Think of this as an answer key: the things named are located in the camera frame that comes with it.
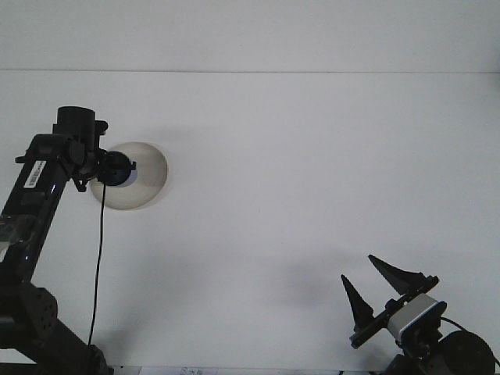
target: black cable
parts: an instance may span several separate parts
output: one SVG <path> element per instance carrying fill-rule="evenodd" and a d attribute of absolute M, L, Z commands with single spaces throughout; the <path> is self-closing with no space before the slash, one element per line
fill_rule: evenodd
<path fill-rule="evenodd" d="M 104 202 L 106 199 L 106 185 L 102 185 L 102 201 L 101 201 L 101 219 L 100 219 L 100 235 L 99 235 L 99 256 L 97 258 L 97 267 L 95 269 L 95 289 L 94 289 L 94 311 L 92 313 L 92 323 L 91 323 L 91 332 L 88 335 L 88 346 L 91 346 L 92 343 L 92 335 L 94 334 L 94 325 L 95 325 L 95 314 L 97 312 L 97 290 L 99 285 L 99 270 L 101 269 L 101 257 L 102 257 L 102 240 L 104 233 Z"/>
<path fill-rule="evenodd" d="M 460 324 L 458 324 L 457 322 L 454 322 L 453 320 L 451 319 L 448 319 L 448 318 L 445 318 L 444 316 L 441 317 L 441 320 L 445 321 L 445 322 L 448 322 L 450 324 L 453 324 L 455 327 L 458 327 L 460 330 L 464 330 L 465 332 L 469 332 L 468 330 L 466 330 L 464 327 L 462 327 Z M 495 358 L 495 362 L 496 364 L 498 365 L 498 367 L 500 367 L 500 362 L 498 361 L 498 359 L 493 355 L 493 358 Z"/>

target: black robotic arm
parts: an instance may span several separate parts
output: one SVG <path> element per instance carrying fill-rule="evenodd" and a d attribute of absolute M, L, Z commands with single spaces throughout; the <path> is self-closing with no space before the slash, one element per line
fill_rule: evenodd
<path fill-rule="evenodd" d="M 23 168 L 0 216 L 0 348 L 14 348 L 34 360 L 42 373 L 110 375 L 102 351 L 86 345 L 57 317 L 57 301 L 30 281 L 66 186 L 78 191 L 98 178 L 124 182 L 135 163 L 99 148 L 108 124 L 80 107 L 59 108 L 52 134 L 33 138 Z"/>

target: barcode sticker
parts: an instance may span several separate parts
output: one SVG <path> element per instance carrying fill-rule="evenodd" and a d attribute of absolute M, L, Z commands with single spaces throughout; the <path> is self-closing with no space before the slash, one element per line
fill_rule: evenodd
<path fill-rule="evenodd" d="M 37 160 L 36 162 L 34 162 L 33 169 L 31 170 L 30 175 L 28 176 L 28 179 L 24 184 L 24 188 L 33 189 L 35 186 L 37 186 L 41 171 L 44 170 L 46 163 L 47 162 L 45 160 Z"/>

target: black cylinder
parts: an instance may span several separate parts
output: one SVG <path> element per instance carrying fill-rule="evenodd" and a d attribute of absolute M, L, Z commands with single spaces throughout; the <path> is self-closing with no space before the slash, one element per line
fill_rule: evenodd
<path fill-rule="evenodd" d="M 481 337 L 457 330 L 439 342 L 426 370 L 430 375 L 494 375 L 495 357 Z"/>
<path fill-rule="evenodd" d="M 82 107 L 60 107 L 54 133 L 69 135 L 83 143 L 88 152 L 94 151 L 95 112 Z"/>

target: robotic arm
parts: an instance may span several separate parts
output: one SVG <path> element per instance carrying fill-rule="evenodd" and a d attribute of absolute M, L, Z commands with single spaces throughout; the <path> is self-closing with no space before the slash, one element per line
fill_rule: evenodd
<path fill-rule="evenodd" d="M 341 276 L 354 315 L 353 348 L 387 328 L 404 355 L 397 355 L 384 375 L 494 375 L 495 356 L 479 336 L 461 330 L 440 340 L 441 315 L 447 305 L 427 295 L 438 284 L 437 277 L 400 270 L 373 255 L 369 258 L 401 297 L 389 300 L 385 310 L 373 317 L 371 306 Z"/>
<path fill-rule="evenodd" d="M 102 351 L 58 319 L 54 296 L 30 282 L 66 182 L 78 191 L 96 177 L 116 186 L 135 169 L 124 154 L 99 148 L 107 128 L 90 109 L 59 108 L 52 134 L 36 135 L 16 158 L 23 168 L 0 216 L 0 245 L 7 247 L 0 262 L 0 348 L 23 353 L 41 373 L 113 374 Z"/>

